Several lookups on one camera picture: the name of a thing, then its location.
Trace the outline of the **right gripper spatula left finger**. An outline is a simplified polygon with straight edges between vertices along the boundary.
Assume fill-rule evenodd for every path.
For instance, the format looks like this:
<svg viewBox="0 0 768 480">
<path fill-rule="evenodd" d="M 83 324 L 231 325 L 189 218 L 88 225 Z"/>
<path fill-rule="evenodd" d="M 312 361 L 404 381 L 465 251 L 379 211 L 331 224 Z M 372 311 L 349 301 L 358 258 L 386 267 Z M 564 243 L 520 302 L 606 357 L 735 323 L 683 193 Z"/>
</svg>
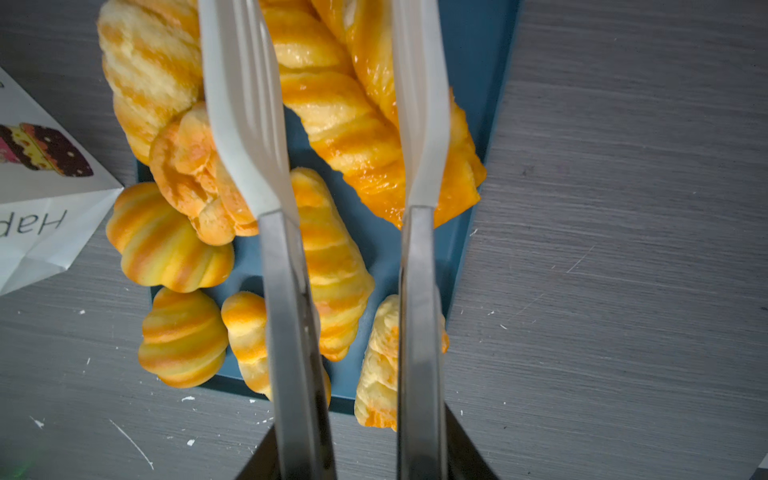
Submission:
<svg viewBox="0 0 768 480">
<path fill-rule="evenodd" d="M 256 1 L 199 4 L 204 90 L 215 146 L 251 214 L 261 245 L 272 385 L 275 479 L 336 476 L 318 315 L 290 179 L 279 65 Z"/>
</svg>

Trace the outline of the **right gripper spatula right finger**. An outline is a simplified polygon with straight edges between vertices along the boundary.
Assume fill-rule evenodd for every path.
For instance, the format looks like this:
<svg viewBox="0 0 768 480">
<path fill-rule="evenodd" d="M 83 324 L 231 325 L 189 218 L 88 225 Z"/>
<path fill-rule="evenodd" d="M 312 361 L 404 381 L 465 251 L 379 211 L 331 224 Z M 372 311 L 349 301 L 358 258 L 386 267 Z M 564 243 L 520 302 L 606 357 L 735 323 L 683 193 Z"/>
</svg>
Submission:
<svg viewBox="0 0 768 480">
<path fill-rule="evenodd" d="M 448 476 L 435 215 L 450 144 L 450 93 L 435 1 L 392 4 L 394 78 L 406 169 L 399 280 L 398 476 Z"/>
</svg>

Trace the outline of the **long braided fake bread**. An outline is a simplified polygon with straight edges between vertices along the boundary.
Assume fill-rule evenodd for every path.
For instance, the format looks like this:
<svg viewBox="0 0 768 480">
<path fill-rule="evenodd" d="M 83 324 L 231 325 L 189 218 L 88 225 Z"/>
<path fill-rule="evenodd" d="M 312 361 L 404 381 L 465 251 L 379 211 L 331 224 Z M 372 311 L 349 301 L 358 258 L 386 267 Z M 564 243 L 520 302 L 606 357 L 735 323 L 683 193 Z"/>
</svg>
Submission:
<svg viewBox="0 0 768 480">
<path fill-rule="evenodd" d="M 284 105 L 361 202 L 403 224 L 405 166 L 388 1 L 263 1 Z"/>
</svg>

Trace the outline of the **round knotted fake bread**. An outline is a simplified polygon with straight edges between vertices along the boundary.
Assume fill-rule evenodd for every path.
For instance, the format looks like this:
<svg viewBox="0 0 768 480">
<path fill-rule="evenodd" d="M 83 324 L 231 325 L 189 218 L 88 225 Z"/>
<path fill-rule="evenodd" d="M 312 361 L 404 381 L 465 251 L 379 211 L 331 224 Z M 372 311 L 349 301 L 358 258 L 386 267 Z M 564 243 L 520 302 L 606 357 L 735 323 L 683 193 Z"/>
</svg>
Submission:
<svg viewBox="0 0 768 480">
<path fill-rule="evenodd" d="M 259 233 L 255 216 L 220 160 L 204 101 L 159 132 L 149 167 L 160 193 L 189 219 L 204 243 L 220 246 Z"/>
</svg>

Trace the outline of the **white paper gift bag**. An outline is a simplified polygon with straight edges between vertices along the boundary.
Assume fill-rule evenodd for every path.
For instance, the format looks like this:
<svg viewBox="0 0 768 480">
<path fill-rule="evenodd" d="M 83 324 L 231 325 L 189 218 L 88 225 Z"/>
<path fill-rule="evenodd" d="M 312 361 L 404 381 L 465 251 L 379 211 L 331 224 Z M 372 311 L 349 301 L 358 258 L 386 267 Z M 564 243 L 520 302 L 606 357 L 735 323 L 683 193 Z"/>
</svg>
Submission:
<svg viewBox="0 0 768 480">
<path fill-rule="evenodd" d="M 70 268 L 123 190 L 7 72 L 1 74 L 1 292 Z"/>
</svg>

